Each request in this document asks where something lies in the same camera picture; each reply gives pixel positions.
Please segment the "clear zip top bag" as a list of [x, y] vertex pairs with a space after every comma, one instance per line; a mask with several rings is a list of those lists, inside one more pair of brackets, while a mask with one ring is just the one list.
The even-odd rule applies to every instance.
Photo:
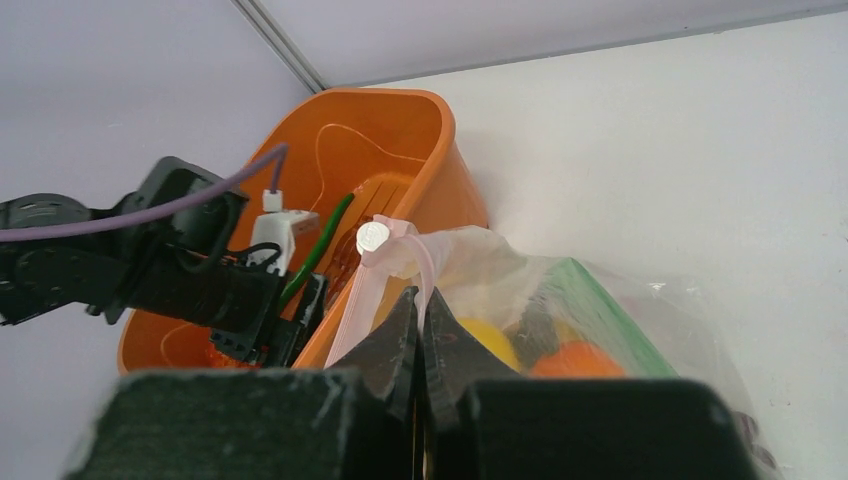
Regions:
[[692, 379], [729, 403], [758, 475], [780, 471], [724, 343], [691, 291], [630, 280], [571, 257], [521, 253], [482, 227], [422, 233], [378, 215], [356, 232], [361, 260], [326, 362], [338, 365], [382, 323], [403, 286], [445, 300], [476, 340], [513, 370], [539, 378]]

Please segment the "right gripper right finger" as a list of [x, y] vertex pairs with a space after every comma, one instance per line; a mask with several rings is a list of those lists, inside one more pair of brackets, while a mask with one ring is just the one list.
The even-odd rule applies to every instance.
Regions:
[[422, 330], [427, 398], [427, 477], [477, 479], [479, 461], [471, 387], [478, 381], [517, 378], [460, 325], [446, 300], [434, 290]]

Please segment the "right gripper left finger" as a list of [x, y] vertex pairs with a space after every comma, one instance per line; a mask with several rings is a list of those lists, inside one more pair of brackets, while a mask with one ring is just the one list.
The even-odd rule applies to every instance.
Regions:
[[386, 319], [324, 372], [332, 479], [416, 479], [415, 303], [402, 291]]

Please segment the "small orange tangerine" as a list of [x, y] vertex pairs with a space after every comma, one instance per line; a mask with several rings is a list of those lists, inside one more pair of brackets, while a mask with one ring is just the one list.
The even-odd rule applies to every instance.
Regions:
[[540, 357], [531, 368], [538, 377], [553, 378], [624, 378], [625, 370], [592, 343], [571, 341], [550, 355]]

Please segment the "dark red grape bunch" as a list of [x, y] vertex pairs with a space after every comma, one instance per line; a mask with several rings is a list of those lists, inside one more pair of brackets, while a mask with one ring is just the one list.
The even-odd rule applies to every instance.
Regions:
[[755, 462], [768, 471], [776, 472], [776, 460], [761, 442], [757, 421], [751, 415], [741, 411], [734, 411], [733, 416], [740, 435]]

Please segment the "yellow lemon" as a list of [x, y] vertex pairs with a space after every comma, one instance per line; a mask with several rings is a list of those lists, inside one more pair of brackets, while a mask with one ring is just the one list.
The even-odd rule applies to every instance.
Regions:
[[458, 322], [500, 361], [515, 371], [521, 370], [521, 364], [516, 356], [516, 352], [509, 338], [502, 330], [484, 320], [476, 318], [459, 318]]

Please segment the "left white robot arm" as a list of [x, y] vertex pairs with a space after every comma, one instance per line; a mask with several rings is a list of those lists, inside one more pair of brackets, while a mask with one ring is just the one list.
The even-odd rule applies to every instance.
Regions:
[[168, 366], [289, 367], [324, 316], [328, 279], [288, 268], [293, 211], [260, 215], [241, 250], [229, 243], [249, 198], [247, 167], [221, 178], [169, 156], [108, 210], [59, 194], [1, 206], [1, 322], [17, 325], [72, 303], [115, 323], [124, 311], [151, 332]]

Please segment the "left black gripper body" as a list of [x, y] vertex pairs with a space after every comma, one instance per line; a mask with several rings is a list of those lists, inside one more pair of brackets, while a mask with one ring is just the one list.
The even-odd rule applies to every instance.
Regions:
[[206, 367], [209, 342], [256, 368], [293, 366], [323, 320], [328, 279], [311, 273], [288, 318], [277, 312], [285, 286], [275, 274], [219, 267], [185, 295], [148, 290], [156, 308], [132, 314], [132, 367]]

